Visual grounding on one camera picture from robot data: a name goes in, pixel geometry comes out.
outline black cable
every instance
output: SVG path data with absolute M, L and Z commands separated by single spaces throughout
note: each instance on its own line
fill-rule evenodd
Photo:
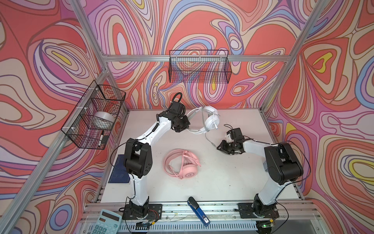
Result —
M 126 201 L 125 201 L 125 207 L 119 208 L 118 211 L 125 213 L 127 199 L 131 200 L 131 199 L 135 198 L 136 194 L 137 194 L 137 192 L 135 191 L 135 181 L 134 181 L 134 196 L 132 198 L 129 198 L 129 196 L 127 196 L 126 197 Z M 127 230 L 129 230 L 129 232 L 132 234 L 132 232 L 130 231 L 129 227 L 127 226 L 126 218 L 125 218 L 125 224 L 126 224 Z
M 278 143 L 267 143 L 267 142 L 261 142 L 261 141 L 258 141 L 258 140 L 254 140 L 254 139 L 251 139 L 253 140 L 254 142 L 260 142 L 260 143 L 264 143 L 264 144 L 268 144 L 268 145 L 277 145 Z
M 183 105 L 183 110 L 182 110 L 182 113 L 179 115 L 179 117 L 183 117 L 184 114 L 186 114 L 186 106 Z
M 290 185 L 290 184 L 293 184 L 293 183 L 299 183 L 299 182 L 302 182 L 302 181 L 306 180 L 310 176 L 310 174 L 312 173 L 312 168 L 310 167 L 310 163 L 309 163 L 308 159 L 306 158 L 304 152 L 295 143 L 293 143 L 292 141 L 286 140 L 286 142 L 291 142 L 292 144 L 294 144 L 300 150 L 301 154 L 304 156 L 304 158 L 305 158 L 305 160 L 306 160 L 306 162 L 308 163 L 308 166 L 309 166 L 309 173 L 308 173 L 308 175 L 305 178 L 303 178 L 303 179 L 301 179 L 299 181 L 295 181 L 295 182 L 292 182 L 292 183 L 288 184 L 288 185 Z
M 115 166 L 113 165 L 113 163 L 112 163 L 112 156 L 113 156 L 113 153 L 116 151 L 116 149 L 118 149 L 120 146 L 123 146 L 123 145 L 126 144 L 126 143 L 129 143 L 129 142 L 135 142 L 135 141 L 137 141 L 137 140 L 143 140 L 143 139 L 145 139 L 145 137 L 142 138 L 142 139 L 129 140 L 129 141 L 127 141 L 127 142 L 125 142 L 125 143 L 122 143 L 122 144 L 120 144 L 119 146 L 117 146 L 117 147 L 113 150 L 113 152 L 110 154 L 110 157 L 109 157 L 109 163 L 112 165 L 112 167 L 117 168 L 117 169 L 122 170 L 122 171 L 126 171 L 126 170 L 123 170 L 123 169 L 121 169 L 121 168 L 115 167 Z
M 223 126 L 233 129 L 233 127 L 230 124 L 224 124 Z
M 309 173 L 308 173 L 308 175 L 305 177 L 305 178 L 303 178 L 302 180 L 299 180 L 299 181 L 294 181 L 294 182 L 292 182 L 292 183 L 289 183 L 289 184 L 287 184 L 286 186 L 284 186 L 283 187 L 283 189 L 285 189 L 285 187 L 287 187 L 288 185 L 291 185 L 291 184 L 294 184 L 294 183 L 298 183 L 298 182 L 301 182 L 301 181 L 304 181 L 304 180 L 306 180 L 309 176 L 310 176 L 310 174 L 312 173 L 312 168 L 310 167 L 310 163 L 309 163 L 309 161 L 308 161 L 308 159 L 306 158 L 306 156 L 305 156 L 305 154 L 304 154 L 304 152 L 294 143 L 294 142 L 292 142 L 292 141 L 290 141 L 290 140 L 286 140 L 285 142 L 291 142 L 292 144 L 294 144 L 299 150 L 300 150 L 300 152 L 301 152 L 301 154 L 304 156 L 304 158 L 305 158 L 305 160 L 307 161 L 307 163 L 308 163 L 308 166 L 309 166 Z M 276 232 L 281 226 L 283 226 L 283 224 L 285 224 L 286 222 L 287 222 L 287 220 L 288 220 L 288 218 L 289 218 L 289 214 L 288 214 L 288 211 L 287 211 L 287 209 L 286 209 L 286 207 L 284 207 L 283 206 L 283 208 L 286 210 L 286 212 L 287 212 L 287 219 L 286 219 L 286 221 L 284 221 L 284 223 L 282 223 L 277 229 L 275 229 L 271 234 L 273 234 L 274 232 Z
M 156 123 L 156 125 L 154 126 L 154 128 L 152 129 L 152 131 L 151 131 L 148 135 L 146 135 L 144 138 L 127 141 L 127 142 L 125 142 L 125 143 L 120 144 L 119 146 L 117 146 L 117 147 L 113 150 L 113 152 L 111 153 L 111 155 L 110 155 L 110 157 L 109 157 L 109 163 L 112 165 L 112 167 L 117 168 L 117 169 L 122 170 L 122 171 L 126 171 L 126 170 L 123 170 L 123 169 L 121 169 L 121 168 L 115 167 L 115 166 L 112 164 L 112 156 L 113 156 L 113 153 L 116 151 L 116 149 L 118 149 L 120 146 L 122 146 L 122 145 L 124 145 L 124 144 L 126 144 L 126 143 L 129 143 L 129 142 L 135 142 L 135 141 L 137 141 L 137 140 L 143 140 L 143 139 L 147 138 L 147 137 L 148 137 L 151 133 L 153 133 L 153 132 L 157 129 L 157 127 L 160 125 L 159 114 L 156 114 L 156 119 L 157 119 L 157 123 Z
M 246 137 L 243 141 L 253 140 L 253 138 L 247 137 L 247 136 L 245 136 L 245 135 L 243 135 L 243 136 Z
M 274 231 L 272 231 L 271 234 L 275 233 L 278 229 L 280 229 L 281 226 L 283 226 L 283 224 L 285 224 L 285 223 L 287 222 L 288 218 L 289 218 L 288 210 L 284 207 L 284 205 L 282 205 L 282 204 L 280 204 L 280 203 L 278 203 L 278 202 L 277 202 L 277 204 L 283 206 L 283 208 L 286 210 L 286 212 L 287 212 L 287 219 L 286 219 L 286 221 L 284 221 L 284 222 L 283 222 L 279 227 L 277 227 L 277 229 L 275 229 Z
M 182 96 L 183 96 L 183 94 L 182 94 L 181 92 L 176 93 L 176 94 L 174 95 L 174 97 L 173 97 L 172 100 L 174 101 L 174 99 L 175 99 L 178 95 L 181 96 L 181 97 L 179 98 L 179 100 L 178 100 L 178 102 L 180 102 L 180 101 L 182 100 Z
M 174 97 L 173 97 L 173 99 L 172 99 L 172 101 L 171 101 L 171 103 L 170 103 L 168 109 L 166 110 L 167 112 L 170 110 L 171 105 L 173 104 L 174 99 L 175 99 L 178 95 L 181 96 L 181 97 L 179 98 L 178 102 L 180 102 L 180 101 L 182 100 L 182 96 L 183 96 L 183 94 L 182 94 L 181 92 L 176 93 L 176 94 L 174 95 Z

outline robotic arm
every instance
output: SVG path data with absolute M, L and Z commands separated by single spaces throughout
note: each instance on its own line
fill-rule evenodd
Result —
M 190 125 L 185 115 L 186 108 L 180 103 L 182 93 L 174 95 L 173 101 L 166 111 L 156 115 L 157 121 L 137 139 L 130 138 L 126 143 L 124 166 L 132 174 L 134 184 L 133 198 L 129 205 L 133 215 L 142 218 L 148 214 L 149 196 L 145 175 L 152 167 L 151 145 L 155 144 L 167 131 L 173 129 L 181 132 Z
M 303 175 L 303 167 L 288 143 L 268 144 L 251 140 L 244 138 L 240 128 L 234 128 L 227 132 L 226 140 L 217 150 L 230 155 L 248 152 L 266 159 L 264 167 L 270 178 L 256 194 L 251 210 L 257 218 L 263 218 L 274 210 L 276 199 L 285 186 Z

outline calculator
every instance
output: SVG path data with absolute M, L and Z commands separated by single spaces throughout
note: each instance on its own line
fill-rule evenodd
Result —
M 91 234 L 116 234 L 122 221 L 122 216 L 109 210 L 101 210 Z

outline pink headphones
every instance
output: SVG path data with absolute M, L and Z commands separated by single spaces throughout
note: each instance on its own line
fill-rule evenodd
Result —
M 170 161 L 182 156 L 182 166 L 179 173 L 175 173 L 173 167 L 170 166 Z M 196 155 L 190 151 L 183 149 L 175 149 L 170 151 L 165 158 L 163 159 L 163 168 L 164 171 L 171 177 L 176 177 L 179 179 L 191 178 L 197 174 L 197 166 L 201 166 L 199 159 Z

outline white headphones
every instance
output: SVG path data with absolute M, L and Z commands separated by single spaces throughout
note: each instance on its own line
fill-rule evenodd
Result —
M 199 111 L 202 112 L 201 114 L 203 116 L 204 127 L 202 127 L 200 130 L 187 129 L 189 132 L 193 134 L 202 134 L 202 133 L 209 132 L 212 129 L 218 129 L 218 124 L 220 124 L 220 118 L 219 118 L 220 115 L 218 114 L 217 109 L 212 106 L 203 106 L 203 107 L 199 107 L 199 108 L 195 108 L 191 110 L 187 114 L 188 120 L 191 120 L 194 117 L 194 115 Z M 209 116 L 208 119 L 206 119 L 205 121 L 204 121 L 203 112 L 208 113 L 208 116 Z

